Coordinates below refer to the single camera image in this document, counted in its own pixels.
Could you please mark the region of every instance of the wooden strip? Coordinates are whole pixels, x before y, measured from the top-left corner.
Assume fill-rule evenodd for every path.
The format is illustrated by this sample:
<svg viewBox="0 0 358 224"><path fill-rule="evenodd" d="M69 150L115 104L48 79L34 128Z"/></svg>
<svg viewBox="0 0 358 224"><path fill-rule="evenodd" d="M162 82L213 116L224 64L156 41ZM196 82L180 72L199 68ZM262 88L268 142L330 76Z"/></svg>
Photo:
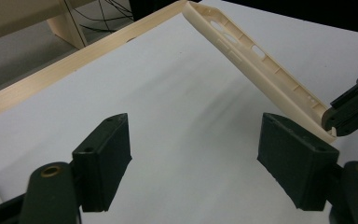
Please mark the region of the wooden strip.
<svg viewBox="0 0 358 224"><path fill-rule="evenodd" d="M182 12L177 1L0 91L0 113Z"/></svg>

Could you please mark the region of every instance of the black clamp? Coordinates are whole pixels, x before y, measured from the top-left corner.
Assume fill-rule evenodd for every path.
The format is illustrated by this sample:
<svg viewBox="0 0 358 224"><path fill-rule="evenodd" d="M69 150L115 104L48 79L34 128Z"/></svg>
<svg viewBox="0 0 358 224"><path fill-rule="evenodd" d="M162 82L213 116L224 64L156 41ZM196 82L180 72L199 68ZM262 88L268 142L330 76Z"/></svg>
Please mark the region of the black clamp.
<svg viewBox="0 0 358 224"><path fill-rule="evenodd" d="M322 127L336 129L337 136L353 133L358 129L358 79L356 85L331 103L322 117Z"/></svg>
<svg viewBox="0 0 358 224"><path fill-rule="evenodd" d="M127 114L105 119L72 152L70 163L34 170L27 191L0 204L0 223L78 224L83 212L108 211L131 161Z"/></svg>
<svg viewBox="0 0 358 224"><path fill-rule="evenodd" d="M304 211L332 204L331 224L358 224L358 161L337 165L339 151L285 117L264 114L257 159Z"/></svg>

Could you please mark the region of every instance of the table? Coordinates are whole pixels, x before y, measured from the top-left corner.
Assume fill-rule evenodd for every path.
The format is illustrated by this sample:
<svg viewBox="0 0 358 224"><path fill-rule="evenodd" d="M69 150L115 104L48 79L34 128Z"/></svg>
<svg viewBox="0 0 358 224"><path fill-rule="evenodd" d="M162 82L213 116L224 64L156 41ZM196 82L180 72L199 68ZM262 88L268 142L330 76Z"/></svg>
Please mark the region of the table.
<svg viewBox="0 0 358 224"><path fill-rule="evenodd" d="M326 104L358 76L358 33L201 3L223 10ZM182 15L173 16L182 6L0 92L5 200L25 191L35 168L70 161L103 119L126 112L133 161L109 212L82 214L84 223L328 223L329 205L322 213L296 210L255 159L262 113L281 112ZM155 18L162 24L135 34ZM121 47L113 41L131 35L137 37ZM358 160L358 132L334 146L340 164Z"/></svg>

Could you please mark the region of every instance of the cable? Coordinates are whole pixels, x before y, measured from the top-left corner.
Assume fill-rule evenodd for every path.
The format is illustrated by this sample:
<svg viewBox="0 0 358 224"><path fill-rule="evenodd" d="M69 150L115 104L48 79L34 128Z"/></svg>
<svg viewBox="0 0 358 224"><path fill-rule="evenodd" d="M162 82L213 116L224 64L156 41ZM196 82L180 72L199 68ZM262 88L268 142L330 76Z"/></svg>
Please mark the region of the cable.
<svg viewBox="0 0 358 224"><path fill-rule="evenodd" d="M123 9L124 11L132 13L131 11L129 11L126 7L122 6L117 1L115 1L115 0L109 0L109 1L112 2L112 3L118 4L121 7L121 9Z"/></svg>
<svg viewBox="0 0 358 224"><path fill-rule="evenodd" d="M127 17L128 19L133 21L133 18L127 14L125 14L122 9L118 6L116 6L113 2L111 2L111 0L105 0L105 2L107 2L108 4L110 4L111 6L115 7L117 9L118 12L120 12L123 16Z"/></svg>
<svg viewBox="0 0 358 224"><path fill-rule="evenodd" d="M103 21L103 20L100 20L100 19L93 19L93 18L90 18L86 15L84 15L83 13L81 13L80 11L78 11L77 9L74 8L74 11L77 12L80 16L86 18L86 19L89 19L91 21ZM112 18L112 19L106 19L106 21L114 21L114 20L120 20L120 19L126 19L127 17L125 16L122 16L122 17L116 17L116 18Z"/></svg>
<svg viewBox="0 0 358 224"><path fill-rule="evenodd" d="M66 8L70 8L70 7L68 6L68 3L67 3L67 2L65 2L65 1L63 1L63 2L65 3ZM68 12L69 12L69 15L71 16L72 22L73 22L74 24L76 24L74 15L72 14L71 10L69 10ZM86 40L82 37L81 31L79 31L78 26L75 26L75 28L76 28L76 30L77 30L77 33L78 33L79 36L80 36L80 40L81 40L83 46L87 46Z"/></svg>
<svg viewBox="0 0 358 224"><path fill-rule="evenodd" d="M113 32L116 32L117 30L104 30L104 29L98 29L98 28L93 28L93 27L89 27L89 26L85 26L85 25L82 25L82 24L79 24L81 27L83 28L86 28L86 29L89 29L89 30L92 30L92 31L95 31L95 32L99 32L99 33L113 33Z"/></svg>
<svg viewBox="0 0 358 224"><path fill-rule="evenodd" d="M103 6L101 4L101 0L98 0L98 3L100 4L100 9L101 9L101 12L103 14L103 22L105 23L107 30L110 31L109 26L107 25L107 22L106 22L106 18L104 17Z"/></svg>

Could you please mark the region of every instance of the floor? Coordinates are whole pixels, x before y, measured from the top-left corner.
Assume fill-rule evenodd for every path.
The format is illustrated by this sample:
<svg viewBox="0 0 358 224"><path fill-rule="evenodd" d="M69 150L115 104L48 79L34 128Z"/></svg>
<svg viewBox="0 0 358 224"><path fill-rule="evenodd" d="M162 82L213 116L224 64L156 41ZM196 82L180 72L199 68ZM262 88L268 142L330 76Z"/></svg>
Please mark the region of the floor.
<svg viewBox="0 0 358 224"><path fill-rule="evenodd" d="M130 8L128 0L117 1L123 7ZM106 19L122 17L116 8L102 1ZM77 9L91 19L102 19L99 2L93 2ZM106 30L104 21L92 21L75 12L78 21L88 27ZM109 29L120 29L132 21L128 18L111 20ZM93 43L110 33L95 32L83 28L90 43ZM53 34L46 21L40 22L11 35L0 38L0 90L25 78L34 72L57 62L76 52L77 49Z"/></svg>

